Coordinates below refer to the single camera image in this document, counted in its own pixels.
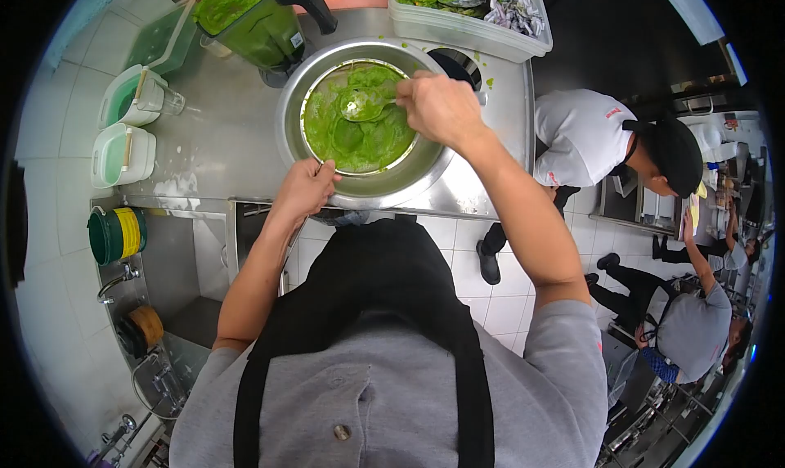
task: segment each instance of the plastic bin with handle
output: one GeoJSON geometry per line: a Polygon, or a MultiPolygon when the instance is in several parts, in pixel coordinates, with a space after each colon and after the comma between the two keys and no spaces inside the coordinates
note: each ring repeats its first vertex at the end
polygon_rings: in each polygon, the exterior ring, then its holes
{"type": "Polygon", "coordinates": [[[399,37],[456,45],[507,61],[523,63],[533,56],[544,56],[554,46],[543,0],[532,2],[545,22],[545,28],[537,38],[449,11],[402,4],[397,0],[389,0],[387,6],[393,30],[399,37]]]}

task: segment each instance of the white tile floor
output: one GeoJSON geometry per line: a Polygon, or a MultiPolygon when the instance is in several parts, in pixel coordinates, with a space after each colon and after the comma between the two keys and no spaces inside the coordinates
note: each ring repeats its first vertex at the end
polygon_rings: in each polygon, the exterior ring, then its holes
{"type": "MultiPolygon", "coordinates": [[[[564,212],[564,220],[579,249],[584,272],[598,273],[600,285],[625,295],[629,291],[624,286],[607,276],[605,271],[597,269],[597,260],[611,251],[619,254],[622,265],[640,268],[664,279],[692,272],[690,264],[674,265],[652,260],[650,234],[589,218],[586,213],[594,205],[595,193],[591,188],[582,189],[570,198],[565,207],[574,208],[574,212],[564,212]]],[[[371,213],[369,222],[392,216],[375,211],[371,213]]],[[[522,356],[534,312],[535,290],[509,245],[498,254],[502,282],[491,286],[480,276],[475,247],[477,240],[482,239],[491,227],[491,222],[430,216],[419,216],[417,222],[426,228],[440,248],[452,269],[455,293],[461,302],[469,306],[472,317],[508,349],[522,356]]],[[[308,220],[286,265],[290,289],[305,281],[311,264],[334,232],[334,227],[308,220]]],[[[668,244],[672,250],[683,246],[680,242],[668,244]]],[[[604,329],[615,315],[594,299],[592,304],[597,313],[597,323],[604,329]]]]}

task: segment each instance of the green puree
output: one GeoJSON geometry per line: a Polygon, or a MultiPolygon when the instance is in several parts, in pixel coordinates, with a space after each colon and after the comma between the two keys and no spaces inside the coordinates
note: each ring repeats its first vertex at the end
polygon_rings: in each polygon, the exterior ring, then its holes
{"type": "Polygon", "coordinates": [[[194,21],[198,21],[208,33],[218,35],[260,1],[201,0],[194,7],[194,21]]]}
{"type": "Polygon", "coordinates": [[[383,66],[325,78],[305,105],[305,135],[313,152],[320,159],[334,159],[339,169],[354,172],[373,171],[398,159],[415,138],[406,123],[406,110],[391,103],[376,119],[351,122],[341,115],[339,98],[352,88],[373,88],[381,97],[393,99],[395,83],[401,79],[383,66]]]}

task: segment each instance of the black cap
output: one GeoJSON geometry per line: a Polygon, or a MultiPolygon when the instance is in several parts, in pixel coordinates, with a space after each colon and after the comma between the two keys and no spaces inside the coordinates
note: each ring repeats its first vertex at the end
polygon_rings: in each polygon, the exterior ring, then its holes
{"type": "Polygon", "coordinates": [[[668,113],[656,125],[624,120],[624,130],[640,133],[649,157],[679,197],[688,198],[700,185],[703,158],[690,129],[668,113]]]}

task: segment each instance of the green blender jar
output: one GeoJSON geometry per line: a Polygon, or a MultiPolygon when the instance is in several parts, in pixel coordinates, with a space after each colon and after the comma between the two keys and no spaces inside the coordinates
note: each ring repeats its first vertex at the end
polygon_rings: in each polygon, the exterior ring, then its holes
{"type": "Polygon", "coordinates": [[[200,0],[193,18],[205,35],[258,67],[270,86],[283,87],[305,53],[293,4],[313,16],[322,35],[335,31],[338,21],[324,0],[200,0]]]}

